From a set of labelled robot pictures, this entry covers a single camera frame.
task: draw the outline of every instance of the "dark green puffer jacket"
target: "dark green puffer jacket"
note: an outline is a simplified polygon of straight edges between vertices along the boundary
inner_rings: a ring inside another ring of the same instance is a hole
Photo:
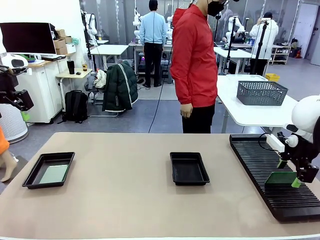
[[[138,99],[137,77],[127,61],[112,65],[106,71],[102,110],[131,110]]]

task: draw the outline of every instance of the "person in white coat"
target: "person in white coat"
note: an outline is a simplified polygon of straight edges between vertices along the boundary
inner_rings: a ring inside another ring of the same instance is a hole
[[[263,17],[270,18],[271,20],[267,21],[268,25],[266,26],[264,37],[262,40],[262,47],[259,54],[259,59],[257,60],[257,63],[256,63],[255,72],[254,72],[254,65],[255,65],[256,59],[252,58],[250,60],[250,67],[251,67],[250,74],[252,75],[257,74],[260,76],[263,76],[265,67],[268,63],[268,59],[271,58],[272,46],[279,32],[279,27],[277,23],[272,19],[273,16],[271,12],[266,12]],[[252,53],[254,55],[256,55],[258,51],[259,43],[260,43],[262,32],[263,32],[263,26],[264,24],[261,23],[261,18],[259,18],[257,24],[254,25],[252,30],[250,31],[250,36],[255,38],[254,46],[252,49]]]

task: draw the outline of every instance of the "human hand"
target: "human hand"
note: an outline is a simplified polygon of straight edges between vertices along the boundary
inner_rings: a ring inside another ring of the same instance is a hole
[[[181,104],[180,106],[180,115],[186,119],[190,118],[193,110],[193,106],[191,103]]]

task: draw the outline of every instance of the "computer monitor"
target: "computer monitor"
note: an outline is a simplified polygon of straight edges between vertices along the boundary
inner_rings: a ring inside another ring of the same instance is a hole
[[[8,53],[55,55],[56,49],[49,23],[0,23],[3,45]]]

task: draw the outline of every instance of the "black backpack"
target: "black backpack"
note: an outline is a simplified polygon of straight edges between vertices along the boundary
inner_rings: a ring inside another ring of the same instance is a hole
[[[62,121],[74,121],[82,124],[88,118],[88,96],[81,90],[69,91],[65,94],[65,112],[62,113]]]

